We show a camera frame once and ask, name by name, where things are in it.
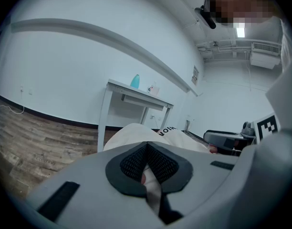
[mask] table top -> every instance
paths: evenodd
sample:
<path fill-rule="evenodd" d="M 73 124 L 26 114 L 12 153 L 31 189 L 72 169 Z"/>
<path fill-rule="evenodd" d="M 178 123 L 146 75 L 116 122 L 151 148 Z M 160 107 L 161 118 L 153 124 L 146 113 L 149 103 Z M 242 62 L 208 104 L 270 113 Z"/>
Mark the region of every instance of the table top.
<path fill-rule="evenodd" d="M 147 92 L 144 92 L 144 91 L 142 91 L 142 90 L 140 90 L 140 89 L 137 89 L 137 88 L 135 88 L 135 87 L 132 87 L 132 86 L 129 86 L 129 85 L 123 84 L 123 83 L 121 83 L 121 82 L 118 82 L 118 81 L 115 81 L 115 80 L 112 80 L 112 79 L 109 79 L 109 80 L 108 80 L 108 84 L 117 85 L 117 86 L 120 86 L 120 87 L 126 88 L 126 89 L 128 89 L 128 90 L 135 91 L 136 93 L 139 93 L 139 94 L 142 94 L 142 95 L 145 95 L 145 96 L 148 96 L 148 97 L 152 97 L 152 98 L 154 98 L 154 99 L 160 100 L 160 101 L 165 102 L 165 103 L 167 103 L 167 104 L 173 105 L 173 104 L 171 104 L 171 103 L 169 103 L 169 102 L 167 102 L 167 101 L 165 101 L 165 100 L 163 100 L 163 99 L 161 99 L 161 98 L 159 98 L 159 97 L 157 97 L 157 96 L 153 96 L 152 94 L 149 94 L 149 93 L 147 93 Z"/>

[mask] blue bottle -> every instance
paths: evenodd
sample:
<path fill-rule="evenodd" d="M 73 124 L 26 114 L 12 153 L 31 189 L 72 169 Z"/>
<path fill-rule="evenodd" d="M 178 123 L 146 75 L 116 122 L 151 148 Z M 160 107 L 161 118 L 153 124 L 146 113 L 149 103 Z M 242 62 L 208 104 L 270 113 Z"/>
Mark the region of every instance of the blue bottle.
<path fill-rule="evenodd" d="M 130 86 L 132 86 L 132 87 L 138 89 L 139 85 L 140 85 L 140 76 L 137 74 L 137 75 L 133 78 L 133 80 L 132 80 Z"/>

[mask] air conditioner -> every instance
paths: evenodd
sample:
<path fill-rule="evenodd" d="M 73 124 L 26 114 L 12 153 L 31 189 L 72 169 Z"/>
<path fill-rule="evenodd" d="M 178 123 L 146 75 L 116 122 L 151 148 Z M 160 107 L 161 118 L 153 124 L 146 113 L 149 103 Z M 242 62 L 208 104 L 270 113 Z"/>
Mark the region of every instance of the air conditioner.
<path fill-rule="evenodd" d="M 278 47 L 253 42 L 250 63 L 272 70 L 275 65 L 281 62 L 279 54 L 280 48 Z"/>

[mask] wooden floor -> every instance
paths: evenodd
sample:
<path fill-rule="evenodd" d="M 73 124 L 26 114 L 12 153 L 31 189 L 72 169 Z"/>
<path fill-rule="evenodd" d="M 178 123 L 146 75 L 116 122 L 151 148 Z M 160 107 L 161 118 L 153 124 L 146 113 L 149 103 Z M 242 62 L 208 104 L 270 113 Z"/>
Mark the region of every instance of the wooden floor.
<path fill-rule="evenodd" d="M 9 106 L 2 100 L 0 105 Z M 106 131 L 104 143 L 115 133 Z M 0 107 L 0 181 L 20 198 L 74 160 L 96 151 L 96 129 L 65 125 L 29 113 L 14 114 Z"/>

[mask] table leg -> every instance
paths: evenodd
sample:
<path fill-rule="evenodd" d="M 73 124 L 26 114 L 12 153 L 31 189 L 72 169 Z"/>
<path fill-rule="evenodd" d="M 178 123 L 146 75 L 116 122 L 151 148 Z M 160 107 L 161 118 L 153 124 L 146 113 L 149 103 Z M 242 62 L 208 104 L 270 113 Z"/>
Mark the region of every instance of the table leg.
<path fill-rule="evenodd" d="M 97 152 L 102 152 L 104 149 L 104 131 L 106 128 L 107 123 L 107 117 L 108 117 L 108 111 L 109 106 L 111 102 L 112 97 L 112 90 L 109 89 L 107 86 L 105 92 L 104 92 L 104 99 L 102 104 L 102 109 L 100 111 L 99 116 L 99 124 L 98 124 L 98 138 L 97 138 Z"/>
<path fill-rule="evenodd" d="M 149 108 L 145 107 L 145 110 L 144 110 L 144 113 L 143 113 L 143 116 L 142 116 L 142 119 L 141 119 L 141 124 L 144 125 L 145 123 L 145 120 L 146 120 L 146 117 L 147 117 L 147 114 L 148 114 L 148 110 Z"/>
<path fill-rule="evenodd" d="M 165 113 L 165 116 L 164 116 L 164 119 L 162 121 L 162 125 L 161 125 L 160 130 L 164 129 L 164 127 L 166 125 L 166 122 L 168 120 L 168 116 L 169 116 L 169 113 L 170 113 L 171 109 L 172 109 L 172 107 L 171 108 L 167 108 L 166 113 Z"/>

